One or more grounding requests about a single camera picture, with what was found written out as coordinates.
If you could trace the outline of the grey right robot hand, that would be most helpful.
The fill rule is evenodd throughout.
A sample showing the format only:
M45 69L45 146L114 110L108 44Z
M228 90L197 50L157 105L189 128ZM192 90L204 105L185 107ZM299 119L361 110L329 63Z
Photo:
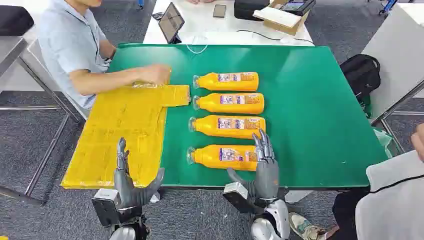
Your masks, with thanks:
M273 202L278 198L280 186L279 165L270 137L263 129L260 129L259 133L260 136L252 134L257 156L255 179L246 181L231 167L227 168L227 173L232 181L241 183L247 189L249 200L262 199Z

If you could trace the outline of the person's right hand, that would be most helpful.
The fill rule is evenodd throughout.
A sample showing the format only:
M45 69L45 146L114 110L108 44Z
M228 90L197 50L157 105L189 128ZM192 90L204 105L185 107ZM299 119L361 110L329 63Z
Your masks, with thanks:
M166 64L151 64L134 70L138 82L154 85L167 85L172 72L171 67Z

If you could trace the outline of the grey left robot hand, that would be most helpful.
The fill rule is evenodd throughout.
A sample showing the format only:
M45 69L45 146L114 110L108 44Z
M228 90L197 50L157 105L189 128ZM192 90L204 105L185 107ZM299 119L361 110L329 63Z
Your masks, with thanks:
M158 202L165 169L159 168L156 177L146 187L135 187L130 176L129 153L130 151L126 150L126 140L121 137L117 144L117 167L114 171L114 188L118 191L121 200L119 208L129 209Z

